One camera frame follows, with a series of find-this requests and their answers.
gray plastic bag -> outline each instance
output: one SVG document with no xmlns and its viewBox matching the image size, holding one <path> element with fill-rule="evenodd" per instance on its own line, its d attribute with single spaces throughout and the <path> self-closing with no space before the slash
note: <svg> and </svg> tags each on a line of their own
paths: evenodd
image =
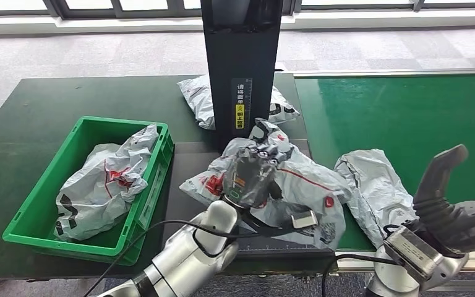
<svg viewBox="0 0 475 297">
<path fill-rule="evenodd" d="M 194 113 L 198 125 L 203 129 L 215 130 L 214 107 L 210 92 L 210 78 L 208 74 L 195 79 L 186 79 L 178 82 L 181 93 Z M 299 116 L 299 112 L 283 97 L 276 87 L 272 87 L 270 97 L 270 112 L 268 120 L 274 124 L 281 124 Z"/>
<path fill-rule="evenodd" d="M 59 191 L 54 235 L 64 241 L 85 240 L 117 224 L 135 195 L 148 186 L 142 176 L 158 136 L 156 124 L 151 124 L 123 145 L 96 145 Z"/>
<path fill-rule="evenodd" d="M 347 182 L 301 153 L 276 125 L 263 119 L 256 119 L 256 123 L 251 139 L 231 140 L 222 156 L 212 161 L 207 171 L 188 179 L 179 188 L 208 206 L 220 198 L 223 174 L 240 147 L 256 142 L 277 145 L 282 152 L 291 151 L 290 158 L 279 165 L 274 175 L 281 197 L 273 199 L 270 196 L 266 204 L 251 209 L 251 214 L 270 226 L 280 226 L 290 219 L 290 215 L 311 209 L 318 218 L 318 227 L 276 238 L 320 249 L 336 249 L 346 228 L 341 203 L 351 196 Z"/>
<path fill-rule="evenodd" d="M 353 217 L 372 244 L 383 244 L 383 227 L 414 220 L 413 197 L 401 184 L 383 150 L 355 150 L 341 156 L 334 171 L 353 193 L 346 201 Z"/>
</svg>

cable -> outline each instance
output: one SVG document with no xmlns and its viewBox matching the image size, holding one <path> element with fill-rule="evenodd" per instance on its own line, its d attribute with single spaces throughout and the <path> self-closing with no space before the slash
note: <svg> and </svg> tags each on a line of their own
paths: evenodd
<svg viewBox="0 0 475 297">
<path fill-rule="evenodd" d="M 398 225 L 389 224 L 389 225 L 383 226 L 383 230 L 386 232 L 387 236 L 390 236 L 392 234 L 392 231 L 390 231 L 389 228 L 396 229 L 396 228 L 399 228 L 399 227 L 400 226 L 398 226 Z"/>
<path fill-rule="evenodd" d="M 325 265 L 325 270 L 323 271 L 323 277 L 321 279 L 321 296 L 322 297 L 326 297 L 327 295 L 327 290 L 326 290 L 327 287 L 325 286 L 325 278 L 327 277 L 328 272 L 332 268 L 332 265 L 334 265 L 334 263 L 337 262 L 338 260 L 345 259 L 345 258 L 378 262 L 378 263 L 384 263 L 384 264 L 390 264 L 390 265 L 398 265 L 396 262 L 392 260 L 383 259 L 383 258 L 362 256 L 362 255 L 356 255 L 356 254 L 342 254 L 339 256 L 334 255 L 333 259 Z"/>
<path fill-rule="evenodd" d="M 148 227 L 148 229 L 146 229 L 143 233 L 139 234 L 135 240 L 133 242 L 131 242 L 118 256 L 117 258 L 114 260 L 114 262 L 112 262 L 110 264 L 110 266 L 108 266 L 108 268 L 105 270 L 105 272 L 103 272 L 103 274 L 101 274 L 101 276 L 95 281 L 95 283 L 92 285 L 92 287 L 90 289 L 88 289 L 88 291 L 83 295 L 83 297 L 87 297 L 92 291 L 93 289 L 95 289 L 95 287 L 97 285 L 99 285 L 99 283 L 105 278 L 106 274 L 108 272 L 110 272 L 110 270 L 123 258 L 123 256 L 128 252 L 129 249 L 131 249 L 141 238 L 143 238 L 143 236 L 145 234 L 147 234 L 151 229 L 155 228 L 155 227 L 158 227 L 158 226 L 161 226 L 161 225 L 164 225 L 164 224 L 170 224 L 170 223 L 176 223 L 176 224 L 183 224 L 183 225 L 189 225 L 189 226 L 192 226 L 196 229 L 200 229 L 200 230 L 203 230 L 204 232 L 207 232 L 207 233 L 210 233 L 210 234 L 213 234 L 213 235 L 216 235 L 216 236 L 221 236 L 221 237 L 226 237 L 226 238 L 232 238 L 232 239 L 237 239 L 237 238 L 252 238 L 252 237 L 259 237 L 261 236 L 261 234 L 259 233 L 249 233 L 249 234 L 231 234 L 231 233 L 224 233 L 224 232 L 219 232 L 219 231 L 216 231 L 216 230 L 212 230 L 212 229 L 208 229 L 206 227 L 203 227 L 203 226 L 200 226 L 198 224 L 195 224 L 195 223 L 192 223 L 190 221 L 184 221 L 184 220 L 166 220 L 166 221 L 160 221 L 158 223 L 155 223 L 154 225 Z"/>
</svg>

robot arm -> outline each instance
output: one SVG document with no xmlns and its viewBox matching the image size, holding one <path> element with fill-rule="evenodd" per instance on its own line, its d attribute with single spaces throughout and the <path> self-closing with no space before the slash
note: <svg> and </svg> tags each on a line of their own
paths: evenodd
<svg viewBox="0 0 475 297">
<path fill-rule="evenodd" d="M 219 200 L 191 222 L 229 233 L 238 219 L 237 211 Z M 190 296 L 236 257 L 238 243 L 229 241 L 193 226 L 183 226 L 168 238 L 165 248 L 142 273 L 99 296 Z"/>
<path fill-rule="evenodd" d="M 376 263 L 369 291 L 384 297 L 417 296 L 449 281 L 465 266 L 468 253 L 475 251 L 475 200 L 450 204 L 445 188 L 451 170 L 467 156 L 467 148 L 457 145 L 432 159 L 414 195 L 418 219 L 399 226 L 377 251 L 377 256 L 403 267 Z"/>
</svg>

green plastic crate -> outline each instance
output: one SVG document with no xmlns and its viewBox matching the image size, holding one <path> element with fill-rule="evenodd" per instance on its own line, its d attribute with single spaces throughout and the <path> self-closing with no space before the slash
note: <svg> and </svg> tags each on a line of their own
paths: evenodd
<svg viewBox="0 0 475 297">
<path fill-rule="evenodd" d="M 120 222 L 111 230 L 84 241 L 76 243 L 58 241 L 53 235 L 58 217 L 55 198 L 64 182 L 81 169 L 95 145 L 123 144 L 131 135 L 149 124 L 152 123 L 92 116 L 80 118 L 4 230 L 3 240 L 33 246 L 36 251 L 43 254 L 113 262 L 129 242 L 148 228 L 152 219 L 174 151 L 174 143 L 167 125 L 156 123 L 159 138 L 143 175 L 148 187 L 135 197 L 124 223 Z M 135 244 L 119 264 L 135 264 L 144 239 L 143 237 Z"/>
</svg>

warning label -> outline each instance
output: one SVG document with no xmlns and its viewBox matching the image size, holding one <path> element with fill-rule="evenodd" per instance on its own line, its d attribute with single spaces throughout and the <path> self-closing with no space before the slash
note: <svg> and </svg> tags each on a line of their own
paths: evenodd
<svg viewBox="0 0 475 297">
<path fill-rule="evenodd" d="M 232 79 L 234 130 L 247 130 L 250 124 L 252 79 Z"/>
</svg>

